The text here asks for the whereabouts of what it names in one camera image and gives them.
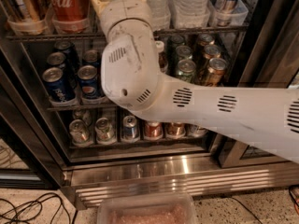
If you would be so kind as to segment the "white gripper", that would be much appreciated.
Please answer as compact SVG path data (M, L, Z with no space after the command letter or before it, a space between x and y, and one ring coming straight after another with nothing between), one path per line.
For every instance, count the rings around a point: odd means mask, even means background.
M90 0L100 19L101 29L110 39L122 28L129 29L133 36L147 35L153 38L152 12L147 2L142 0Z

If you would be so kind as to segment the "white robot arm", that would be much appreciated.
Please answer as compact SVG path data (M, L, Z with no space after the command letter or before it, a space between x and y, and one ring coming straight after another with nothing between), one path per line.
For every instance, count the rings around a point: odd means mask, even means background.
M107 39L107 98L148 121L195 124L299 162L299 90L205 87L160 70L146 0L91 0Z

